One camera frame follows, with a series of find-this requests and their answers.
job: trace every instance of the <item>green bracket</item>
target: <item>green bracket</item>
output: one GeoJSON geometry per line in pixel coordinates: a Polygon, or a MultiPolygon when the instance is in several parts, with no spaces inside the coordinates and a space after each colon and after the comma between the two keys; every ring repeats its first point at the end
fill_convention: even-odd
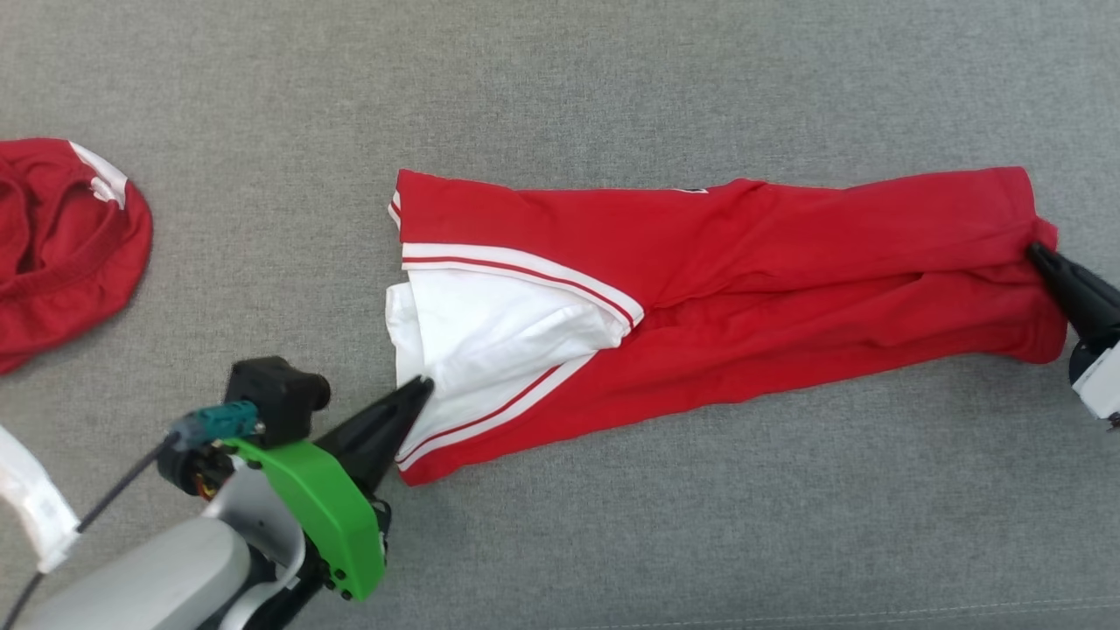
{"type": "Polygon", "coordinates": [[[370,501],[338,460],[310,442],[261,448],[228,439],[237,455],[261,472],[327,562],[336,589],[362,601],[385,572],[381,528],[370,501]]]}

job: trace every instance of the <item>teal connector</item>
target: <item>teal connector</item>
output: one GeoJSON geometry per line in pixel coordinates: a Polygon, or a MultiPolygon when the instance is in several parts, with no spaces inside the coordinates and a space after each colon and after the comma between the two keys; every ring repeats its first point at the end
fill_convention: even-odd
{"type": "Polygon", "coordinates": [[[171,433],[179,435],[174,448],[189,451],[215,439],[255,435],[256,420],[256,405],[248,400],[197,409],[171,425],[171,433]]]}

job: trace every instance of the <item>gray couch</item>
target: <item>gray couch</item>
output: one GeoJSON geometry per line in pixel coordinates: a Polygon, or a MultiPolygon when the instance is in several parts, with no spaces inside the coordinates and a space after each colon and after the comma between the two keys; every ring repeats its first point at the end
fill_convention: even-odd
{"type": "MultiPolygon", "coordinates": [[[[392,383],[400,167],[515,187],[842,186],[1025,165],[1120,279],[1109,1],[0,2],[0,138],[129,174],[134,303],[0,378],[78,511],[232,361],[321,371],[321,428],[392,383]],[[255,316],[259,312],[267,316],[255,316]]],[[[961,356],[393,475],[391,567],[295,628],[1120,626],[1120,438],[1065,363],[961,356]]],[[[199,510],[146,474],[41,596],[199,510]]],[[[0,511],[0,608],[31,572],[0,511]]]]}

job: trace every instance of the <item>red stripe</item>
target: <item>red stripe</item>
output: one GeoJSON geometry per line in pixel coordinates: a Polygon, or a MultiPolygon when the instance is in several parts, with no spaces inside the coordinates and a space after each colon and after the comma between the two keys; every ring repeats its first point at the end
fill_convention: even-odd
{"type": "Polygon", "coordinates": [[[514,396],[513,398],[511,398],[508,402],[506,402],[505,405],[498,407],[494,411],[491,411],[489,414],[487,414],[487,415],[478,418],[477,420],[472,420],[472,421],[469,421],[469,423],[467,423],[467,424],[465,424],[463,426],[458,426],[458,427],[455,427],[455,428],[449,428],[449,429],[447,429],[445,432],[437,433],[436,435],[433,435],[431,437],[428,437],[427,439],[424,439],[420,444],[417,444],[416,448],[412,448],[411,451],[409,451],[408,455],[404,455],[403,457],[398,458],[396,460],[398,463],[403,462],[404,460],[408,460],[421,446],[423,446],[424,444],[428,444],[429,442],[431,442],[432,439],[436,439],[437,437],[444,437],[445,435],[450,435],[450,434],[452,434],[452,433],[455,433],[457,430],[463,430],[463,429],[465,429],[467,427],[473,427],[473,426],[477,425],[478,423],[484,423],[484,421],[493,418],[494,416],[501,414],[502,411],[505,411],[511,406],[513,406],[514,402],[521,400],[522,398],[525,397],[525,395],[528,395],[530,391],[532,391],[533,389],[535,389],[536,386],[541,385],[541,382],[543,382],[544,379],[547,379],[550,376],[552,376],[552,372],[556,372],[559,369],[560,369],[560,365],[556,365],[554,368],[550,368],[549,371],[547,371],[543,374],[541,374],[540,378],[538,378],[535,381],[529,383],[529,387],[526,387],[525,389],[521,390],[521,393],[519,393],[517,396],[514,396]]]}
{"type": "Polygon", "coordinates": [[[560,282],[562,285],[568,285],[568,286],[571,286],[571,287],[576,287],[577,289],[579,289],[579,290],[581,290],[584,293],[587,293],[589,295],[592,295],[592,296],[601,299],[603,302],[607,303],[608,305],[610,305],[612,308],[614,308],[615,311],[617,311],[618,313],[620,313],[622,316],[626,318],[626,322],[629,323],[631,328],[634,327],[634,318],[631,317],[629,313],[627,313],[626,311],[624,311],[623,307],[620,307],[617,304],[615,304],[614,302],[607,299],[605,296],[603,296],[603,295],[600,295],[600,294],[598,294],[598,293],[596,293],[596,291],[594,291],[594,290],[585,287],[584,285],[581,285],[579,282],[575,282],[572,280],[568,280],[566,278],[556,278],[556,277],[549,276],[547,274],[541,274],[540,271],[534,271],[532,269],[525,269],[524,267],[515,267],[513,265],[506,265],[504,262],[494,262],[492,260],[476,260],[474,258],[459,258],[457,256],[438,256],[438,257],[429,257],[429,258],[411,258],[410,257],[410,258],[402,258],[401,261],[402,262],[466,262],[468,265],[480,265],[483,267],[495,267],[497,269],[506,269],[508,271],[517,271],[519,274],[526,274],[529,276],[535,276],[538,278],[541,278],[541,279],[544,279],[544,280],[549,280],[549,281],[552,281],[552,282],[560,282]]]}

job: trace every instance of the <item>red fabric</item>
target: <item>red fabric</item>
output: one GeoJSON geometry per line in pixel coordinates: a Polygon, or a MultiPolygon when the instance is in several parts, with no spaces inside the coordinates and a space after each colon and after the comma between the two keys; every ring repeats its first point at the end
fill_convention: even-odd
{"type": "Polygon", "coordinates": [[[410,484],[594,430],[968,352],[1058,356],[1066,321],[1025,257],[1057,231],[1021,168],[848,189],[528,191],[402,172],[404,242],[532,252],[645,319],[535,406],[402,471],[410,484]]]}
{"type": "Polygon", "coordinates": [[[65,140],[0,142],[0,373],[124,307],[151,250],[151,215],[97,198],[65,140]]]}

